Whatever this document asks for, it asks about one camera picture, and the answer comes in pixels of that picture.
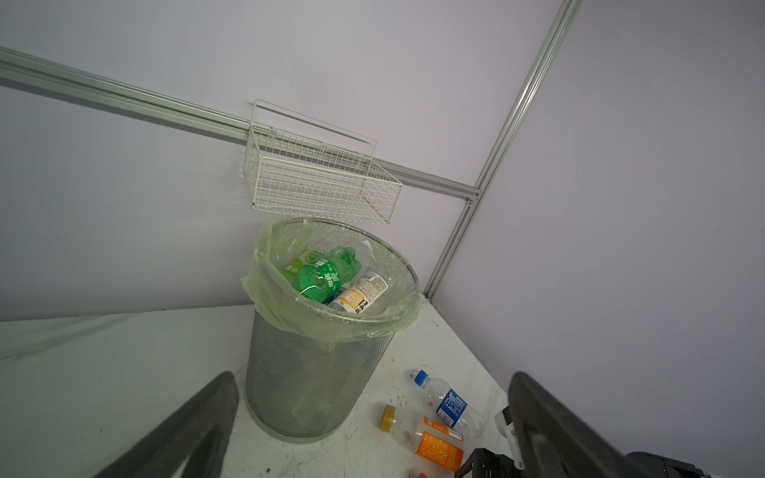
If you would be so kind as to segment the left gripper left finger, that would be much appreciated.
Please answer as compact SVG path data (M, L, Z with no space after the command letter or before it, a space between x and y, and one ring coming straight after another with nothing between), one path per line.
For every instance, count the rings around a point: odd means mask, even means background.
M99 477L219 477L239 402L232 372L222 372Z

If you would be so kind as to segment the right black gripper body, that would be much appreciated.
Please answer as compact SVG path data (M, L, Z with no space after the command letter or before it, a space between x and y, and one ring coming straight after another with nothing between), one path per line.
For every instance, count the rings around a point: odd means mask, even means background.
M464 464L454 472L455 478L519 478L520 470L512 458L486 448L475 448Z

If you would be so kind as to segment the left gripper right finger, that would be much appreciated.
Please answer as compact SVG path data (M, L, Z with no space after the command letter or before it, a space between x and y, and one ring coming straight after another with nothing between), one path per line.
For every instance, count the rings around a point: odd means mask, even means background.
M508 400L527 477L647 477L526 372Z

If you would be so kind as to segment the orange label bottle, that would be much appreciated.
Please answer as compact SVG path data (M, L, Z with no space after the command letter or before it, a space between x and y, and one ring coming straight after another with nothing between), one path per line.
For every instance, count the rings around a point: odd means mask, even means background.
M463 435L425 414L387 404L382 410L380 430L409 452L451 472L456 472L464 462Z

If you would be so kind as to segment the blue cap bottle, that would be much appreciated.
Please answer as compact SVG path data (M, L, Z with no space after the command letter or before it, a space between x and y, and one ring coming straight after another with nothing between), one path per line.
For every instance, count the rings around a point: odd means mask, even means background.
M411 370L410 380L416 386L424 406L448 428L478 440L485 429L485 418L447 382L433 378L425 370Z

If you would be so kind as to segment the green soda bottle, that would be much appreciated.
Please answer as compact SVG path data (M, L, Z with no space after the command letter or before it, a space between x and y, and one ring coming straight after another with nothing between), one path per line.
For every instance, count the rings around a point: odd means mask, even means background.
M351 247L337 247L324 253L308 249L281 271L295 291L321 304L331 301L351 283L362 269Z

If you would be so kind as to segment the clear bottle yellow label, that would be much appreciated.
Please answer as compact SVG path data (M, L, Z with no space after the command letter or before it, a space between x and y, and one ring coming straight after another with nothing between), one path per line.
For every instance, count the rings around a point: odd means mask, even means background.
M356 316L372 316L384 310L392 297L394 278L388 272L369 272L342 291L328 306L338 312Z

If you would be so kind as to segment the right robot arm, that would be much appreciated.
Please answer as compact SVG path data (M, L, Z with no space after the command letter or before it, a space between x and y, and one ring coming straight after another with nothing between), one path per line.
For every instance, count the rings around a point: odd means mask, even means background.
M653 477L714 477L695 465L647 452L631 452L627 460L639 465ZM496 454L486 448L476 448L466 462L454 473L462 477L529 477L529 473L515 466L512 458Z

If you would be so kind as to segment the mesh waste bin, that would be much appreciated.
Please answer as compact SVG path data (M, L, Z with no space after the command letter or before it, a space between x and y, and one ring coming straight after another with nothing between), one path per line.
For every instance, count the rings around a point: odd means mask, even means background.
M245 380L253 417L288 441L332 434L349 416L394 335L356 342L310 339L277 329L255 308Z

